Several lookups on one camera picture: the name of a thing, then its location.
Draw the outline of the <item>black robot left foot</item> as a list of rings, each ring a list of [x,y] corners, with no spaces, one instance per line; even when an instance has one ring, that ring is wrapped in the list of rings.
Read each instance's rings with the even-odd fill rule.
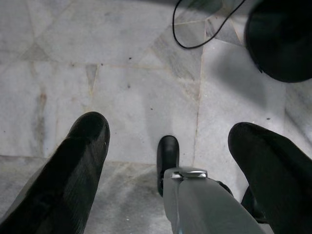
[[[157,188],[161,197],[163,197],[164,173],[170,168],[179,167],[179,143],[171,135],[160,139],[157,147]]]

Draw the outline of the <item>black round object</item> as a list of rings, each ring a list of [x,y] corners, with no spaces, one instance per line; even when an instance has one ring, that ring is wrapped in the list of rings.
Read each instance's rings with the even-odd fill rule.
[[[260,0],[245,43],[260,72],[296,83],[312,79],[312,0]]]

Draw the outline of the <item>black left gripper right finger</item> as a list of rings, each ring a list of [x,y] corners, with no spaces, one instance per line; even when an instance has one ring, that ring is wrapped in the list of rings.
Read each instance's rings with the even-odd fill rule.
[[[288,138],[240,122],[229,150],[274,234],[312,234],[312,160]]]

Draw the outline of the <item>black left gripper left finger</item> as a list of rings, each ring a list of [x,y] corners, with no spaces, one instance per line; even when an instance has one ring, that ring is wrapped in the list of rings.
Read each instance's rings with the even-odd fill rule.
[[[102,114],[81,115],[0,219],[0,234],[83,234],[109,142]]]

